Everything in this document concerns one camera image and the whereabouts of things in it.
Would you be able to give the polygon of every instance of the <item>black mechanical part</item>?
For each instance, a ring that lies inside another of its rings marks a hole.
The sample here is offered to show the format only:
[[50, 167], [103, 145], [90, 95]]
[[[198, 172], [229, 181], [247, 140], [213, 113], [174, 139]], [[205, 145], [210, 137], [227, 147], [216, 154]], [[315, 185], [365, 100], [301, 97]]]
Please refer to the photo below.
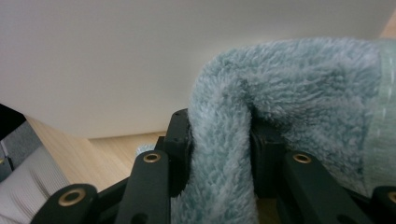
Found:
[[114, 223], [120, 207], [120, 201], [124, 194], [128, 178], [121, 180], [119, 183], [102, 190], [98, 193], [97, 211], [99, 214], [98, 223]]
[[282, 173], [304, 223], [373, 223], [314, 156], [300, 151], [287, 153]]
[[169, 159], [161, 150], [134, 161], [115, 223], [170, 223]]
[[172, 115], [163, 140], [163, 151], [170, 160], [170, 196], [176, 197], [186, 187], [190, 177], [193, 148], [187, 109]]
[[396, 223], [396, 187], [375, 188], [370, 208], [377, 223]]
[[86, 224], [96, 223], [94, 205], [96, 188], [87, 184], [74, 184], [55, 192], [32, 220], [33, 224]]
[[254, 119], [250, 128], [250, 161], [254, 191], [259, 198], [275, 198], [275, 175], [286, 143], [270, 123]]

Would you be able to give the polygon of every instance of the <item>screw hole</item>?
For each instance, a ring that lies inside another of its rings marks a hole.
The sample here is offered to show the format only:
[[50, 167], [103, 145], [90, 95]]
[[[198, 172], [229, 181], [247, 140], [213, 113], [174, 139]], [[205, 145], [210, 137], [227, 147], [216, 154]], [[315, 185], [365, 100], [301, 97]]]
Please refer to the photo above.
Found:
[[393, 203], [396, 203], [396, 191], [391, 191], [388, 193], [388, 197]]
[[150, 153], [143, 158], [145, 162], [156, 162], [161, 158], [160, 154]]
[[351, 217], [347, 217], [346, 215], [339, 215], [337, 220], [341, 224], [358, 224], [357, 221], [353, 220]]
[[149, 221], [148, 215], [144, 213], [136, 214], [131, 219], [131, 224], [146, 224]]
[[63, 207], [79, 203], [85, 197], [84, 189], [70, 189], [59, 198], [58, 204]]
[[295, 154], [293, 155], [293, 158], [295, 161], [299, 162], [299, 163], [309, 163], [311, 162], [311, 158], [309, 158], [308, 156], [305, 156], [304, 154]]

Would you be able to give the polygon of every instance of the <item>gray fabric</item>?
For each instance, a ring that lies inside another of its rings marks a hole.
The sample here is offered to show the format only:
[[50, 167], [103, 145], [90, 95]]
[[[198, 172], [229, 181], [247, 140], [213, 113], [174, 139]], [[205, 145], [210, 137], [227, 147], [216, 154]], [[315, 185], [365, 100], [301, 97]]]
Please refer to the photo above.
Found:
[[27, 121], [2, 141], [15, 168], [34, 150], [42, 146], [40, 139]]
[[396, 186], [396, 44], [378, 41], [381, 49], [382, 79], [364, 144], [364, 179], [367, 195], [378, 186]]
[[29, 223], [50, 195], [68, 184], [48, 151], [39, 147], [0, 183], [1, 223]]

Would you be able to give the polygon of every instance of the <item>fluffy towel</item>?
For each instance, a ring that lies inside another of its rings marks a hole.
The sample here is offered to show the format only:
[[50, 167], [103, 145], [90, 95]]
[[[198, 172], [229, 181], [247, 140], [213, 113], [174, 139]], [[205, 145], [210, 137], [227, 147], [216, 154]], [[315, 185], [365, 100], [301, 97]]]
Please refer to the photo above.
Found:
[[[232, 49], [209, 62], [191, 95], [191, 178], [172, 200], [172, 223], [258, 223], [249, 160], [252, 116], [274, 123], [290, 147], [315, 155], [342, 186], [369, 195], [376, 183], [367, 186], [365, 158], [375, 153], [365, 152], [365, 140], [381, 130], [370, 127], [382, 116], [376, 113], [383, 107], [377, 101], [384, 89], [380, 52], [375, 42], [311, 38]], [[392, 86], [385, 89], [388, 96]], [[388, 145], [380, 149], [390, 153]], [[396, 185], [389, 173], [382, 179]]]

